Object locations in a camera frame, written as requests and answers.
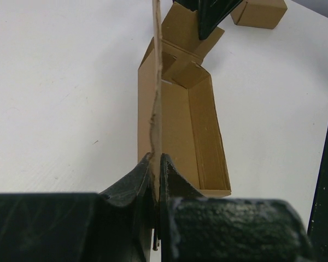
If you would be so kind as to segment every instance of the white table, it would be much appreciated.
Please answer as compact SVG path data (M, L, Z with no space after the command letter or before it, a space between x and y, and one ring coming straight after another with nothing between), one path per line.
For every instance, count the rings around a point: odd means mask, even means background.
M203 65L232 196L284 199L307 226L328 123L328 19L287 4L272 31L227 17ZM151 16L148 0L0 1L0 192L99 192L136 165Z

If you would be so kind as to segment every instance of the open cardboard box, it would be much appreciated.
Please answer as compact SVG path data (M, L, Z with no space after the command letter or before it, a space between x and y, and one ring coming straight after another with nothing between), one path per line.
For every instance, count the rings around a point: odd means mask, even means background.
M231 194L212 79L201 67L223 32L217 27L199 40L197 11L178 3L162 23L162 152L207 197ZM155 74L152 39L138 69L138 160L151 151Z

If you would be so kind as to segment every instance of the brown box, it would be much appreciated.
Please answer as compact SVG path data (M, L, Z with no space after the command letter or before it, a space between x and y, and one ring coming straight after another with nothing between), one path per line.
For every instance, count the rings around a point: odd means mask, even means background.
M216 116L212 79L201 67L223 34L216 28L198 38L197 12L174 3L162 23L162 152L206 196L231 194ZM155 96L153 39L138 69L138 160L150 152L150 118Z
M274 29L287 9L284 0L243 0L231 16L239 26Z

